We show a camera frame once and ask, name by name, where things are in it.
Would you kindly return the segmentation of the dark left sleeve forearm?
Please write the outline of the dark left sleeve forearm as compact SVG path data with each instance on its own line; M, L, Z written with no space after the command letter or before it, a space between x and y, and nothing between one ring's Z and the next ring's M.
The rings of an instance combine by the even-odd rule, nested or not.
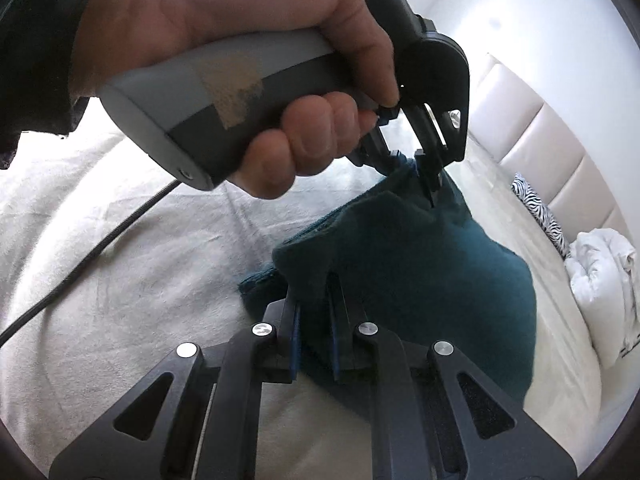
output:
M11 166L25 131L66 136L88 105L68 78L89 0L1 0L1 168Z

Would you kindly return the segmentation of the person's left hand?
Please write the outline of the person's left hand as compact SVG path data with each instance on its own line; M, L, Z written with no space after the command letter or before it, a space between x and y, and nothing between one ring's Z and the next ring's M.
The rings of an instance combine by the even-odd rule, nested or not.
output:
M215 40L246 32L317 27L355 66L374 102L399 100L390 38L363 0L89 0L76 32L68 90L94 96L107 79L153 65ZM277 128L259 133L230 182L273 200L298 177L320 174L351 152L376 116L340 92L303 96Z

